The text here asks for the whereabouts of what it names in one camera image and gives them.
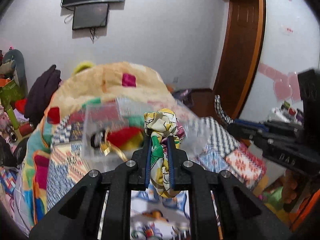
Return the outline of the floral yellow cloth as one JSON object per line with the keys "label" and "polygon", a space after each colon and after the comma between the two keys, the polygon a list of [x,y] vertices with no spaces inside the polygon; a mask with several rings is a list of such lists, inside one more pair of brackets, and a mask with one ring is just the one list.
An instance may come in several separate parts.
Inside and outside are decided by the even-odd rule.
{"label": "floral yellow cloth", "polygon": [[179,192],[170,186],[167,140],[173,137],[174,146],[179,148],[184,138],[184,128],[175,112],[167,108],[145,113],[144,128],[151,139],[150,181],[160,197],[174,198]]}

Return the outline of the black white underwear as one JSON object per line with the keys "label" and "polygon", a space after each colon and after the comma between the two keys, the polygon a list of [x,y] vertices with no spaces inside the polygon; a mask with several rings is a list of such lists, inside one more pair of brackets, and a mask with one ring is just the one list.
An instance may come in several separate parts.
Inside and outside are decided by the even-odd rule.
{"label": "black white underwear", "polygon": [[91,136],[91,147],[94,149],[100,148],[100,145],[105,141],[105,129],[102,129],[100,131],[95,132],[92,136]]}

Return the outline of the red drawstring pouch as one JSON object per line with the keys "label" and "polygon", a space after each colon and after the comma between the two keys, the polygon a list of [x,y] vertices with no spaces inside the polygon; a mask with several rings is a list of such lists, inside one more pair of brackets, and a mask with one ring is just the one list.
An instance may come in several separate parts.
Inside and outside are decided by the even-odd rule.
{"label": "red drawstring pouch", "polygon": [[106,140],[120,150],[139,148],[144,141],[142,129],[137,127],[125,127],[118,131],[109,132]]}

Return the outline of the clear plastic storage bin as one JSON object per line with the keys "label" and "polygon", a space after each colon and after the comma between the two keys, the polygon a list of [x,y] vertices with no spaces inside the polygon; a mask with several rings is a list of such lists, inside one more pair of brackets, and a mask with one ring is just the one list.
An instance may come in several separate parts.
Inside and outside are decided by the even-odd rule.
{"label": "clear plastic storage bin", "polygon": [[145,136],[144,113],[163,108],[172,110],[180,129],[180,149],[189,158],[200,154],[209,139],[209,129],[183,103],[176,102],[136,102],[119,98],[99,105],[87,105],[82,132],[81,158],[89,168],[105,172],[123,162],[113,150],[116,146],[126,159],[143,147]]}

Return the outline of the purple grey backpack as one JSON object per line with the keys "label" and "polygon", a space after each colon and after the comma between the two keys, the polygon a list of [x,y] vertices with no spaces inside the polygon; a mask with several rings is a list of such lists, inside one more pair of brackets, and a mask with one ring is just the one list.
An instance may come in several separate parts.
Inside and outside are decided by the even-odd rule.
{"label": "purple grey backpack", "polygon": [[192,90],[191,89],[182,89],[172,92],[172,96],[186,105],[188,108],[192,108],[194,106],[194,101],[192,98]]}

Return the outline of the wooden door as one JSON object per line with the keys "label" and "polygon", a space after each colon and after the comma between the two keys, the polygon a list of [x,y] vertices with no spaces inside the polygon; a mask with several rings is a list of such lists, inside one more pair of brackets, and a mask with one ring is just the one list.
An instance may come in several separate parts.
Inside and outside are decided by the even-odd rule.
{"label": "wooden door", "polygon": [[232,118],[243,110],[255,78],[266,23],[266,0],[229,0],[221,61],[213,92]]}

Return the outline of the patchwork patterned bedspread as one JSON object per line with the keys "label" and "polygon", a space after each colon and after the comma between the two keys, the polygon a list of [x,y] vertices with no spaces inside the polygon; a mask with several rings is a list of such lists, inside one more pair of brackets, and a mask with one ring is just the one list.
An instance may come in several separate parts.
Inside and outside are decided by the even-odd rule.
{"label": "patchwork patterned bedspread", "polygon": [[[214,118],[200,119],[209,129],[209,139],[202,152],[189,160],[205,170],[219,173],[228,170],[249,189],[257,186],[265,175],[264,162],[252,155],[246,146],[232,137]],[[59,124],[52,140],[52,157],[67,157],[71,153],[80,158],[81,144],[72,132],[82,132],[84,120],[73,114]],[[151,168],[147,169],[147,187],[131,194],[132,239],[181,239],[189,233],[189,194],[178,191],[174,198],[160,197],[150,181]],[[66,184],[58,183],[58,166],[50,160],[47,177],[47,204],[51,209],[67,192]]]}

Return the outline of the white wardrobe sliding door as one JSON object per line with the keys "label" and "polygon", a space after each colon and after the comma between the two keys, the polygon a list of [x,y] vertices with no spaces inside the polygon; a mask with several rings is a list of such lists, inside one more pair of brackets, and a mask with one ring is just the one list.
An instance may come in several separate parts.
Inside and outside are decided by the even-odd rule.
{"label": "white wardrobe sliding door", "polygon": [[319,22],[305,0],[266,0],[263,48],[240,117],[265,120],[287,101],[303,109],[297,75],[319,67]]}

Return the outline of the black plastic bag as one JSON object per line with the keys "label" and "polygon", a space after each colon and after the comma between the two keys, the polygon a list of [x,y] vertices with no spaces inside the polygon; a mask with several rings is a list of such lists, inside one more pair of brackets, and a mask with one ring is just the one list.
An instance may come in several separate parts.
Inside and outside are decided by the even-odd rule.
{"label": "black plastic bag", "polygon": [[13,145],[14,149],[12,150],[10,144],[1,137],[1,167],[20,167],[26,155],[28,139],[24,138],[17,146]]}

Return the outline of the green bottle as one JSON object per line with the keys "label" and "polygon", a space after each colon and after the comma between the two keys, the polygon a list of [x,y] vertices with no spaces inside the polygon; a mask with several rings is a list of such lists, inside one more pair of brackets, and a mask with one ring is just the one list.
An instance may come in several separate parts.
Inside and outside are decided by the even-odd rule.
{"label": "green bottle", "polygon": [[14,110],[10,106],[10,107],[7,108],[6,112],[7,112],[7,115],[9,117],[9,119],[10,119],[10,122],[11,122],[14,130],[17,130],[19,128],[20,124],[17,121],[17,118],[16,118],[16,115],[14,113]]}

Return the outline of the red plush cushion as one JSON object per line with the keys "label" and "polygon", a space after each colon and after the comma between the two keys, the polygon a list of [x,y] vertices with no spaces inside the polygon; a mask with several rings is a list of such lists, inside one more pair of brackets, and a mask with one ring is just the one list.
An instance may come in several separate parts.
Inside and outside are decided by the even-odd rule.
{"label": "red plush cushion", "polygon": [[15,108],[18,110],[19,113],[21,114],[25,114],[25,106],[27,104],[27,99],[21,99],[21,100],[17,100],[14,103]]}

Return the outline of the dark purple jacket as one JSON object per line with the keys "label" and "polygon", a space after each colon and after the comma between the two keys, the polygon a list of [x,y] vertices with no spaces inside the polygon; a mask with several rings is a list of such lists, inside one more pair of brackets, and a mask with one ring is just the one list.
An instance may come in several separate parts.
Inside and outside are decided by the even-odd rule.
{"label": "dark purple jacket", "polygon": [[37,78],[27,96],[24,108],[24,117],[34,128],[38,126],[44,117],[44,111],[48,107],[52,95],[59,88],[61,71],[52,65],[40,77]]}

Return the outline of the green storage box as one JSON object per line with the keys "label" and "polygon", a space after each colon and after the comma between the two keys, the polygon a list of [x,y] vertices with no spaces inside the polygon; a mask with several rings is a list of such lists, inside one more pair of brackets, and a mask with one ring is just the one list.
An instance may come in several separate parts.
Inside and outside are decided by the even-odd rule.
{"label": "green storage box", "polygon": [[11,80],[1,88],[1,104],[4,108],[9,107],[11,102],[25,98],[25,90],[19,87],[15,80]]}

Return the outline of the yellow chair back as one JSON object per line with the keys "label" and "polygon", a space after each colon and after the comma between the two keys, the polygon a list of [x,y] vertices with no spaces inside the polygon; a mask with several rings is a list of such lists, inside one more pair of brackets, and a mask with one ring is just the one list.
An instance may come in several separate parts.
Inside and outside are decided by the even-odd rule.
{"label": "yellow chair back", "polygon": [[92,68],[94,66],[95,66],[95,64],[91,61],[82,61],[73,69],[72,75],[76,75],[76,74],[80,73],[81,71]]}

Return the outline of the grey green plush toy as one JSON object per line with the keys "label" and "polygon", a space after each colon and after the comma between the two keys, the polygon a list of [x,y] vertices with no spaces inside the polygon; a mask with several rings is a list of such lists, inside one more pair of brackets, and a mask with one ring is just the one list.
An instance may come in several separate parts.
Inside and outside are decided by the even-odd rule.
{"label": "grey green plush toy", "polygon": [[24,94],[28,94],[24,57],[19,50],[9,50],[3,56],[3,61],[1,64],[1,75],[13,78],[16,85],[23,89]]}

